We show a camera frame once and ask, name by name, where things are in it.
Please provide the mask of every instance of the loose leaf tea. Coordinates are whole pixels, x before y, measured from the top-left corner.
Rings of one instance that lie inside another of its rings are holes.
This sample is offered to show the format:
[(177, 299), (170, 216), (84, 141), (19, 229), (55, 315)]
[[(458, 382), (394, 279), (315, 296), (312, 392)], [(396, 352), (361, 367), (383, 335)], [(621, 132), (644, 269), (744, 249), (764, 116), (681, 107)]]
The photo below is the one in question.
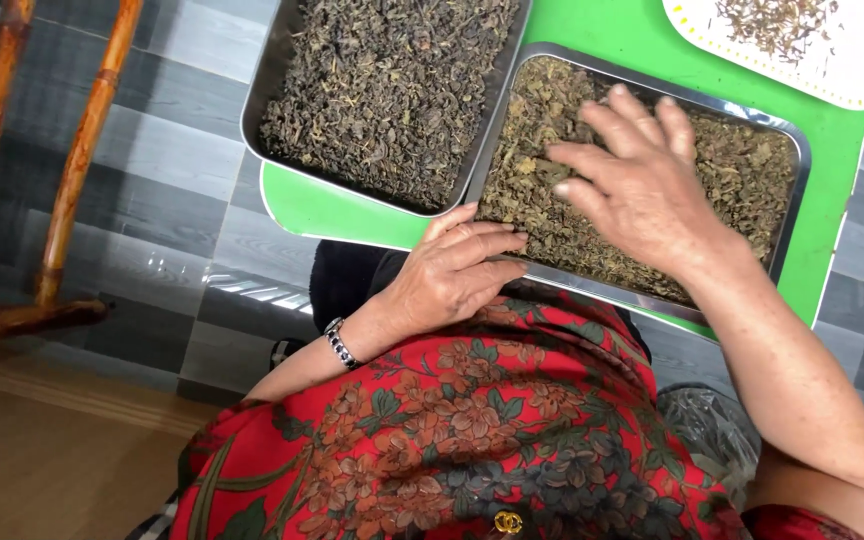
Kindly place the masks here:
[(261, 127), (265, 150), (384, 200), (435, 211), (482, 120), (519, 0), (307, 0)]
[[(588, 100), (604, 103), (613, 82), (551, 56), (522, 64), (492, 157), (476, 219), (512, 223), (529, 233), (519, 256), (581, 276), (692, 305), (685, 289), (662, 272), (640, 264), (603, 239), (593, 225), (552, 188), (570, 167), (545, 159), (546, 144), (605, 144), (578, 120)], [(630, 91), (647, 105), (657, 95)], [(686, 110), (696, 132), (696, 171), (715, 214), (749, 240), (764, 263), (781, 227), (794, 180), (790, 139), (754, 129), (725, 115)]]
[(718, 0), (719, 17), (728, 19), (733, 42), (752, 43), (770, 58), (797, 64), (822, 30), (827, 13), (839, 9), (837, 0)]

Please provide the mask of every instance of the floral pattern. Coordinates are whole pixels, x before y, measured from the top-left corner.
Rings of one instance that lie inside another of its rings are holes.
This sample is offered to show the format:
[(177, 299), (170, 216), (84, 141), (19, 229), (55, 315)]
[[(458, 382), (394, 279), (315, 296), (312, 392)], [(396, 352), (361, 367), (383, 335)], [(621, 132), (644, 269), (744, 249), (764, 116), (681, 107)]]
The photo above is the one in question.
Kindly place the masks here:
[[(222, 412), (183, 453), (174, 538), (484, 538), (502, 510), (522, 538), (778, 534), (762, 511), (747, 529), (666, 429), (615, 310), (554, 304), (499, 297), (280, 404)], [(847, 531), (811, 517), (798, 537)]]

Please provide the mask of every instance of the paper plate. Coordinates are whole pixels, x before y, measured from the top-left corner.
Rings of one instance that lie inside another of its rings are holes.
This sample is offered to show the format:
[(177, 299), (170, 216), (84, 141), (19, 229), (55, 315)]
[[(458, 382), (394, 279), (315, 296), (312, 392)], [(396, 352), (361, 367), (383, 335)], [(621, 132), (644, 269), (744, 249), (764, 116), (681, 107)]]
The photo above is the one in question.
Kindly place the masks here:
[[(766, 5), (799, 5), (797, 0), (758, 0)], [(828, 0), (821, 26), (796, 41), (800, 52), (781, 57), (754, 42), (733, 40), (731, 20), (720, 14), (722, 0), (662, 0), (683, 38), (714, 55), (844, 109), (864, 111), (864, 0)], [(733, 5), (742, 0), (733, 0)]]

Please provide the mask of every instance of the rectangular tray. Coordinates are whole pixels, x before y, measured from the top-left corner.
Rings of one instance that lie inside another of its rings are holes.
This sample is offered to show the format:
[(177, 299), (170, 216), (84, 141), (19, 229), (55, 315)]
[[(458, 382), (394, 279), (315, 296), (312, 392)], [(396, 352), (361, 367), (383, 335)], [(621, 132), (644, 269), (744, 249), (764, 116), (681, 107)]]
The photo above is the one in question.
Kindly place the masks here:
[(519, 53), (520, 46), (522, 45), (525, 23), (529, 19), (529, 12), (532, 10), (532, 0), (517, 0), (519, 3), (518, 12), (515, 14), (515, 19), (512, 21), (509, 29), (509, 37), (506, 39), (505, 47), (495, 57), (495, 62), (493, 63), (494, 69), (485, 76), (486, 101), (478, 132), (474, 141), (472, 141), (471, 148), (465, 155), (465, 159), (462, 161), (459, 177), (455, 180), (455, 186), (449, 194), (448, 201), (441, 208), (436, 208), (431, 212), (416, 211), (414, 208), (404, 207), (395, 202), (379, 199), (375, 195), (365, 193), (353, 186), (342, 183), (340, 178), (332, 178), (320, 171), (308, 169), (295, 163), (279, 161), (275, 157), (270, 157), (262, 150), (262, 143), (259, 139), (259, 126), (262, 123), (262, 117), (265, 116), (269, 100), (282, 90), (285, 73), (293, 57), (292, 36), (302, 32), (305, 28), (305, 20), (299, 10), (302, 1), (281, 0), (275, 9), (275, 13), (271, 16), (269, 30), (265, 36), (265, 45), (262, 48), (262, 53), (259, 55), (251, 84), (248, 86), (246, 103), (242, 108), (242, 116), (239, 121), (239, 127), (242, 130), (242, 139), (246, 142), (248, 150), (264, 162), (290, 170), (316, 182), (329, 184), (339, 190), (354, 193), (359, 197), (364, 197), (370, 201), (407, 214), (420, 217), (434, 217), (443, 215), (457, 207), (466, 195), (480, 156), (485, 156), (486, 161), (492, 158), (490, 153), (482, 152), (486, 133), (493, 120), (500, 117), (496, 115), (498, 102), (501, 99), (503, 89), (508, 84), (513, 66), (516, 64), (516, 55)]
[[(505, 124), (509, 94), (512, 91), (516, 75), (519, 72), (519, 68), (526, 61), (538, 56), (554, 57), (584, 68), (592, 73), (599, 73), (612, 79), (624, 81), (630, 85), (668, 94), (680, 102), (688, 102), (715, 113), (737, 118), (740, 121), (773, 129), (791, 139), (797, 150), (797, 159), (793, 164), (795, 180), (789, 194), (785, 217), (782, 220), (781, 228), (778, 230), (778, 240), (772, 251), (772, 261), (768, 269), (769, 277), (772, 281), (776, 284), (779, 282), (779, 277), (783, 273), (783, 265), (786, 262), (789, 240), (792, 239), (792, 229), (795, 227), (796, 217), (799, 214), (799, 206), (802, 204), (802, 197), (806, 192), (806, 183), (809, 181), (809, 173), (812, 166), (812, 153), (809, 141), (806, 140), (806, 135), (802, 133), (802, 130), (782, 118), (766, 114), (761, 110), (719, 99), (666, 80), (656, 79), (655, 77), (615, 65), (592, 55), (574, 51), (556, 43), (531, 43), (522, 47), (522, 50), (519, 52), (512, 76), (506, 83), (506, 90), (502, 93), (502, 99), (495, 111), (496, 119), (488, 128), (486, 143), (482, 149), (483, 158), (479, 159), (475, 170), (472, 172), (472, 182), (468, 187), (465, 202), (478, 201), (482, 197), (482, 191), (485, 189), (486, 179), (489, 177), (489, 170), (492, 167), (492, 157), (496, 153), (499, 136)], [(531, 280), (561, 289), (568, 289), (584, 296), (598, 298), (610, 304), (638, 306), (645, 310), (672, 315), (696, 324), (708, 325), (702, 312), (694, 307), (589, 277), (577, 276), (570, 272), (551, 268), (536, 262), (525, 261), (525, 263), (529, 265), (526, 277)]]

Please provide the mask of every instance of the metal watch band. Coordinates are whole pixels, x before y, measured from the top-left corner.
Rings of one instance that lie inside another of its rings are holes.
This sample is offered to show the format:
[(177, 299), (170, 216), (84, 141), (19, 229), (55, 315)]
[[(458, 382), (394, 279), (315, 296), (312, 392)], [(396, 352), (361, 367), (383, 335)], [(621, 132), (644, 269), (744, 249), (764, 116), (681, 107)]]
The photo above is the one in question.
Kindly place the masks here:
[(346, 349), (346, 344), (342, 342), (342, 338), (339, 337), (339, 329), (342, 328), (342, 324), (345, 323), (346, 320), (342, 317), (339, 317), (328, 324), (325, 327), (325, 340), (328, 341), (328, 346), (332, 348), (332, 352), (335, 353), (336, 357), (339, 357), (339, 362), (342, 362), (342, 365), (345, 366), (348, 371), (354, 371), (363, 364), (359, 363), (358, 360), (355, 359), (353, 354), (349, 352), (349, 349)]

